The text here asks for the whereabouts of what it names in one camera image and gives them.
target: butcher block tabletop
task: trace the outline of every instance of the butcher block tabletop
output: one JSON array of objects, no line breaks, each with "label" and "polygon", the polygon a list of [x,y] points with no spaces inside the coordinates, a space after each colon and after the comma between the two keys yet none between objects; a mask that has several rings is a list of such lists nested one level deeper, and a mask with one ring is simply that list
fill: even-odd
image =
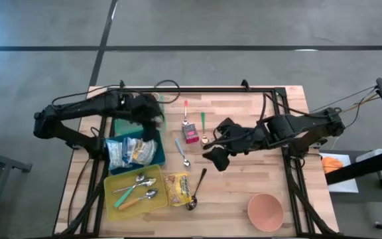
[{"label": "butcher block tabletop", "polygon": [[[291,108],[308,112],[302,86],[283,86],[286,88],[288,104]],[[95,96],[104,90],[89,93]],[[173,99],[175,93],[160,93],[164,101]],[[283,157],[280,149],[251,152],[248,155],[239,154],[229,157],[229,167],[219,172],[211,161],[202,157],[204,150],[200,142],[186,144],[183,140],[182,121],[184,120],[184,100],[188,100],[188,121],[195,123],[201,137],[201,112],[206,113],[206,135],[212,139],[212,131],[225,118],[231,118],[243,127],[255,127],[263,106],[261,92],[246,93],[214,93],[214,92],[183,92],[180,98],[172,104],[164,105],[166,127],[160,132],[166,163],[161,167],[164,175],[188,171],[190,174],[190,190],[194,193],[203,168],[207,173],[198,189],[198,206],[186,210],[185,206],[166,206],[148,213],[140,214],[130,219],[111,222],[107,219],[104,205],[99,236],[102,237],[205,237],[205,236],[295,236],[288,187],[284,172]],[[272,102],[267,99],[265,117],[274,115]],[[91,116],[82,118],[79,131],[92,136],[91,127],[99,128],[101,117]],[[106,137],[108,137],[111,119],[107,119]],[[174,140],[182,139],[182,148],[192,166],[187,170],[183,165],[181,154]],[[88,160],[84,149],[75,150],[70,163],[60,211],[54,233],[61,232],[67,227],[67,216],[70,199],[78,180],[80,171]],[[91,159],[79,183],[72,204],[70,221],[77,215],[86,200],[90,174]],[[102,163],[96,181],[102,172]],[[309,201],[320,217],[333,230],[338,231],[336,217],[330,194],[328,192],[324,172],[319,156],[306,157],[303,167],[304,179]],[[247,205],[252,196],[258,193],[273,195],[284,208],[284,222],[275,232],[262,232],[250,222],[247,215]],[[88,224],[88,231],[94,229],[95,202]],[[298,202],[300,220],[303,231],[307,232],[304,213]]]}]

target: blue container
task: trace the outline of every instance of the blue container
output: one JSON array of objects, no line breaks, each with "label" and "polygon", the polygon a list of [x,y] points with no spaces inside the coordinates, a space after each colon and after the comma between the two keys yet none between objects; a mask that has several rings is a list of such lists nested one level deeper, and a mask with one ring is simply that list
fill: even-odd
[{"label": "blue container", "polygon": [[[118,142],[123,142],[123,139],[126,137],[130,137],[132,139],[141,139],[142,134],[143,134],[143,131],[140,130],[140,131],[136,131],[136,132],[132,132],[132,133],[127,133],[125,135],[112,137],[109,139],[114,140],[114,141],[118,141]],[[157,131],[155,141],[157,142],[157,150],[156,150],[156,153],[155,153],[154,158],[151,161],[150,165],[154,165],[154,164],[164,165],[166,158],[164,157],[162,139],[160,137],[159,131]],[[132,167],[130,167],[130,168],[117,168],[117,169],[110,170],[110,173],[112,175],[118,175],[120,173],[128,172],[128,171],[135,170],[135,169],[140,169],[140,168],[144,167],[144,165],[140,165],[137,163],[131,163],[131,165],[132,165]]]}]

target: food package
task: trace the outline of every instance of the food package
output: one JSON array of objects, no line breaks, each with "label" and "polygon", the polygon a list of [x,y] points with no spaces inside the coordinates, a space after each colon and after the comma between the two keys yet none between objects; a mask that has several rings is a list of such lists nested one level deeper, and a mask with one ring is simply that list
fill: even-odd
[{"label": "food package", "polygon": [[144,142],[139,139],[133,152],[133,162],[141,165],[150,165],[157,151],[157,142],[150,140]]},{"label": "food package", "polygon": [[122,142],[106,139],[105,143],[109,151],[109,170],[116,169],[118,167],[132,167],[127,161],[122,160]]},{"label": "food package", "polygon": [[188,173],[173,173],[164,176],[164,182],[170,206],[181,206],[192,201]]}]

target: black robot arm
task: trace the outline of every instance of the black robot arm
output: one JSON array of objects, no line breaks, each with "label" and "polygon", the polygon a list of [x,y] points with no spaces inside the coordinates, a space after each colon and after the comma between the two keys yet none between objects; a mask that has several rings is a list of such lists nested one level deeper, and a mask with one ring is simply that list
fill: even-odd
[{"label": "black robot arm", "polygon": [[217,126],[221,133],[213,142],[205,145],[204,149],[214,147],[203,157],[214,162],[219,171],[229,165],[229,155],[238,153],[248,154],[251,151],[274,149],[288,146],[292,157],[303,158],[310,145],[329,136],[339,136],[343,133],[344,124],[338,113],[338,108],[327,108],[315,114],[293,116],[290,114],[272,116],[259,120],[256,127],[241,127],[230,118],[226,118]]},{"label": "black robot arm", "polygon": [[133,96],[123,88],[110,89],[87,100],[70,104],[50,104],[34,115],[33,134],[41,139],[57,137],[70,147],[80,146],[86,149],[90,157],[96,158],[105,153],[103,138],[89,137],[63,125],[63,120],[86,116],[105,116],[128,120],[143,126],[143,140],[154,139],[157,124],[163,115],[159,103],[151,94],[140,93]]}]

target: yellow tray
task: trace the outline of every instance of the yellow tray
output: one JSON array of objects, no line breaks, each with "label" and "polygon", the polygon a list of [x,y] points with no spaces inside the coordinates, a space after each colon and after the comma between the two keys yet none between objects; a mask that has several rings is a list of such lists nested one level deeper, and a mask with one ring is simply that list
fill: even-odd
[{"label": "yellow tray", "polygon": [[[135,183],[135,178],[138,174],[144,173],[146,177],[152,177],[156,179],[156,182],[150,186],[138,186],[133,189],[131,194],[126,198],[125,202],[129,202],[138,197],[142,197],[145,193],[152,188],[159,190],[159,193],[152,199],[143,199],[137,204],[130,206],[129,208],[119,210],[114,207],[114,204],[119,200],[126,190],[113,193],[116,189],[132,186]],[[164,187],[164,180],[160,170],[160,166],[151,165],[149,167],[143,167],[134,171],[129,171],[119,175],[114,175],[104,179],[104,191],[105,191],[105,207],[107,209],[107,216],[110,221],[117,221],[135,216],[144,212],[161,208],[167,205],[166,189]]]}]

